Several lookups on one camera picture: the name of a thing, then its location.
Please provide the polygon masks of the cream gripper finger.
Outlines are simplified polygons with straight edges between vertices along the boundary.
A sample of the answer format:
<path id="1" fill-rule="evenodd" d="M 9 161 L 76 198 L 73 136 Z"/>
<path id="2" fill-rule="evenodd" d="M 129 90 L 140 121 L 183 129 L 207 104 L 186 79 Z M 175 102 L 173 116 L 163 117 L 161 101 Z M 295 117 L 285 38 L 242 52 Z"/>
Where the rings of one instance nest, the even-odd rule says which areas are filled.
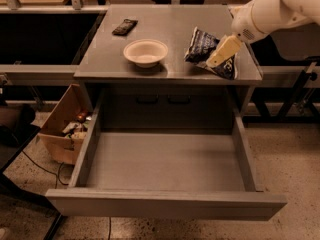
<path id="1" fill-rule="evenodd" d="M 217 48 L 206 60 L 206 64 L 211 68 L 221 65 L 224 61 L 235 55 L 240 50 L 241 45 L 242 41 L 237 36 L 224 36 Z"/>

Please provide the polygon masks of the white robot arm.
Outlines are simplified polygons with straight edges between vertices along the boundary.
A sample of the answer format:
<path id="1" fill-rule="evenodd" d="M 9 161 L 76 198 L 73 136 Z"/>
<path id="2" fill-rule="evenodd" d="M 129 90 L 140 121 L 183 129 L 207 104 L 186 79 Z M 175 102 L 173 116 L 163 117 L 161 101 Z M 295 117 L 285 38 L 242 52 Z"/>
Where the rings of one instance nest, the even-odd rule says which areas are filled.
<path id="1" fill-rule="evenodd" d="M 219 42 L 206 64 L 214 68 L 235 55 L 242 43 L 254 43 L 279 29 L 320 24 L 320 0 L 252 0 L 232 9 L 230 36 Z"/>

